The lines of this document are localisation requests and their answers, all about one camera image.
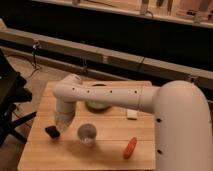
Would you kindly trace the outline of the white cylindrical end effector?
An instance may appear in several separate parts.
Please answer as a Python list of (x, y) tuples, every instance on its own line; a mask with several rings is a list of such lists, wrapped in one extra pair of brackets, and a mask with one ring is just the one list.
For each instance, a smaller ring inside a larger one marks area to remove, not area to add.
[(71, 125), (74, 117), (75, 115), (73, 113), (63, 114), (56, 112), (54, 114), (56, 129), (60, 133), (65, 132)]

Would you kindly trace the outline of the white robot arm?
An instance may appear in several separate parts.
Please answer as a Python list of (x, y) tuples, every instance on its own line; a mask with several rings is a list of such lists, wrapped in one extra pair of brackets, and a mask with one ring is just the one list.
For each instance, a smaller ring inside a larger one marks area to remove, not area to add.
[(176, 80), (160, 87), (136, 83), (87, 86), (75, 74), (59, 81), (55, 120), (63, 129), (72, 122), (78, 101), (97, 101), (155, 115), (156, 171), (213, 171), (210, 109), (193, 83)]

